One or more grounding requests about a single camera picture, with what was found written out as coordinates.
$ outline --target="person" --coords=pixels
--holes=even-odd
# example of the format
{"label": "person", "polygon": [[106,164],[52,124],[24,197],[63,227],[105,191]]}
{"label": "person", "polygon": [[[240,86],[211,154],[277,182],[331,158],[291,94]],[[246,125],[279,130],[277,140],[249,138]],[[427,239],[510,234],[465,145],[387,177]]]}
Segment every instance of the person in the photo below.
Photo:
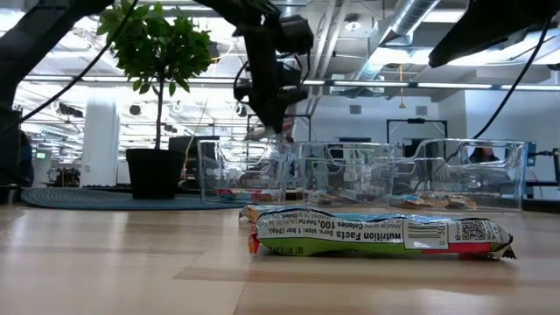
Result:
{"label": "person", "polygon": [[19,131],[19,176],[23,180],[21,186],[31,187],[35,179],[33,170],[33,148],[27,135]]}
{"label": "person", "polygon": [[471,163],[500,161],[500,159],[494,155],[494,150],[492,150],[492,148],[481,147],[474,149],[474,152],[469,157],[469,160],[471,161]]}

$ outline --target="potted plant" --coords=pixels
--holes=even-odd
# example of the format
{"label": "potted plant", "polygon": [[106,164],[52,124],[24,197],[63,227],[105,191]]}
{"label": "potted plant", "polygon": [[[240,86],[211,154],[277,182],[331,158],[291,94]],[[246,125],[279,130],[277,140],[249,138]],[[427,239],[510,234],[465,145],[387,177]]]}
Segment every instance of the potted plant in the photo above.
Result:
{"label": "potted plant", "polygon": [[[131,4],[105,10],[100,17],[97,35],[108,38],[123,21]],[[185,153],[160,150],[161,115],[165,86],[173,96],[178,88],[189,92],[188,79],[206,71],[211,64],[207,31],[197,31],[191,19],[179,8],[169,23],[161,3],[134,8],[127,24],[114,41],[111,52],[139,94],[157,95],[156,146],[154,149],[129,149],[130,183],[135,199],[173,199],[185,162]]]}

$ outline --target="table surface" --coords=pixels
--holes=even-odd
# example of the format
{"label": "table surface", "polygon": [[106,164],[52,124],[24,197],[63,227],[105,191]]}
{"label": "table surface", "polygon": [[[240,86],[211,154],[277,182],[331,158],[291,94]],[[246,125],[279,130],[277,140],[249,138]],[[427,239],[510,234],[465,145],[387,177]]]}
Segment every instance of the table surface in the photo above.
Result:
{"label": "table surface", "polygon": [[514,235],[519,260],[249,255],[238,210],[0,207],[1,313],[560,313],[560,216],[478,216]]}

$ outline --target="black plant pot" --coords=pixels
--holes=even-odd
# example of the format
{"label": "black plant pot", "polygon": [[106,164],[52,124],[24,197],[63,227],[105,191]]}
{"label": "black plant pot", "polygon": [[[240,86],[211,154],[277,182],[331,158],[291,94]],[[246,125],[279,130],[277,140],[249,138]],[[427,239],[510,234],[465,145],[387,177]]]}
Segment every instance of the black plant pot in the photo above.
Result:
{"label": "black plant pot", "polygon": [[132,197],[137,200],[175,199],[185,153],[174,150],[129,149]]}

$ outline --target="snack bar wrapper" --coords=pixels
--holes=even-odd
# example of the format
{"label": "snack bar wrapper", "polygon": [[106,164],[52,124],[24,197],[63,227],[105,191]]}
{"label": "snack bar wrapper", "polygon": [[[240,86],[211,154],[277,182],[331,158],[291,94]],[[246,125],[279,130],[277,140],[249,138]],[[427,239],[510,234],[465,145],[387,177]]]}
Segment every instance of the snack bar wrapper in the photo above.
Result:
{"label": "snack bar wrapper", "polygon": [[279,254],[310,256],[352,250],[372,254],[473,254],[515,259],[513,236],[487,219],[411,214],[326,213],[309,206],[247,206],[259,244]]}

